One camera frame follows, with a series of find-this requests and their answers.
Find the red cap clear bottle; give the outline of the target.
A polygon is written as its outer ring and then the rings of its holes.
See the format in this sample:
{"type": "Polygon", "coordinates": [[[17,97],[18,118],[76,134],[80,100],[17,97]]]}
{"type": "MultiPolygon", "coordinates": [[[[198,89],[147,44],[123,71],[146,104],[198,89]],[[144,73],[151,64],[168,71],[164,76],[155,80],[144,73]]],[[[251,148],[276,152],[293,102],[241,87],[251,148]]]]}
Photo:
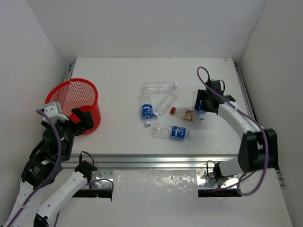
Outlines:
{"type": "Polygon", "coordinates": [[[196,111],[190,109],[178,109],[172,107],[170,110],[170,114],[178,117],[186,122],[199,122],[204,120],[204,112],[203,111],[196,111]]]}

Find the clear bottle blue cap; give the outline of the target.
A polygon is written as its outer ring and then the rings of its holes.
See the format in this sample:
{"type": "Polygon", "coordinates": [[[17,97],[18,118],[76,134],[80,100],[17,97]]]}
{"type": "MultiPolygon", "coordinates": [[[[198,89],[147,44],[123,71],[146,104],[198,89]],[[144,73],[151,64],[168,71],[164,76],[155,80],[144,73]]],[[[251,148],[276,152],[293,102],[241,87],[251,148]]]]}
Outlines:
{"type": "Polygon", "coordinates": [[[169,93],[167,93],[156,106],[156,109],[153,113],[154,117],[158,118],[164,115],[173,106],[173,104],[176,102],[178,97],[179,97],[178,89],[174,89],[169,93]]]}

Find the blue label bottle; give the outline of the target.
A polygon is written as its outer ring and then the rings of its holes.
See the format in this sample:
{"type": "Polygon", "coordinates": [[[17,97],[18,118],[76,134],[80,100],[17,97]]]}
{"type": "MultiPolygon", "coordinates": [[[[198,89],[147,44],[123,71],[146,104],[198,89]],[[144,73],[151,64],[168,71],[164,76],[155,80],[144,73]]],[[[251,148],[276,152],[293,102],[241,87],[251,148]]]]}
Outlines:
{"type": "Polygon", "coordinates": [[[145,127],[150,127],[152,124],[153,115],[153,105],[151,102],[151,97],[149,95],[141,95],[139,97],[140,107],[141,107],[141,118],[144,122],[145,127]]]}
{"type": "Polygon", "coordinates": [[[156,124],[152,136],[158,139],[183,141],[190,139],[190,131],[181,126],[156,124]]]}

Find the clear unlabelled plastic bottle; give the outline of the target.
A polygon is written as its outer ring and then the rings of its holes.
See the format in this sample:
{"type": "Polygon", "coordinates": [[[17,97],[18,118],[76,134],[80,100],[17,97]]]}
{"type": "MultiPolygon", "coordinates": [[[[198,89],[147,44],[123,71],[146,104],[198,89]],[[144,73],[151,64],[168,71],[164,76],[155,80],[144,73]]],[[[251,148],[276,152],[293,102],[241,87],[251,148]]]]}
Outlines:
{"type": "Polygon", "coordinates": [[[166,94],[178,88],[178,83],[171,81],[158,81],[145,83],[142,87],[142,92],[144,94],[156,95],[156,94],[166,94]]]}

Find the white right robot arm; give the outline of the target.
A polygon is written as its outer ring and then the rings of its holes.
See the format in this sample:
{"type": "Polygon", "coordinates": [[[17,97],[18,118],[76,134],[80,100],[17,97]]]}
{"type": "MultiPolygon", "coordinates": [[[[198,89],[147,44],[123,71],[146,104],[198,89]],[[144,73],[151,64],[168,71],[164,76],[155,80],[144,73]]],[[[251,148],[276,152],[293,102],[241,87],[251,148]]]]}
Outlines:
{"type": "Polygon", "coordinates": [[[240,173],[261,170],[266,160],[265,144],[268,145],[267,168],[278,167],[277,133],[273,129],[265,129],[267,142],[264,141],[261,129],[256,123],[238,112],[236,100],[227,95],[224,98],[230,105],[209,91],[198,90],[195,110],[215,113],[224,119],[241,139],[239,153],[236,158],[216,163],[213,168],[213,179],[224,180],[240,173]]]}

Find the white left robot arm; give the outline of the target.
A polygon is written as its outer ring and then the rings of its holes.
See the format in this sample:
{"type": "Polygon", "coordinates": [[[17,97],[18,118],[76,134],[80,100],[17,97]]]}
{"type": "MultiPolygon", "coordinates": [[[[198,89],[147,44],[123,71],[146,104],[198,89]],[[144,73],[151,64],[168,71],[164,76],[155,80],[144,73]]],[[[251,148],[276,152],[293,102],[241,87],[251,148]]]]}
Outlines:
{"type": "Polygon", "coordinates": [[[36,112],[45,127],[42,141],[33,149],[20,180],[18,195],[6,227],[47,227],[70,198],[83,186],[91,183],[97,167],[81,160],[67,182],[51,198],[43,202],[47,187],[62,171],[62,163],[71,158],[74,138],[93,128],[91,112],[75,108],[79,118],[75,123],[57,107],[51,105],[36,112]]]}

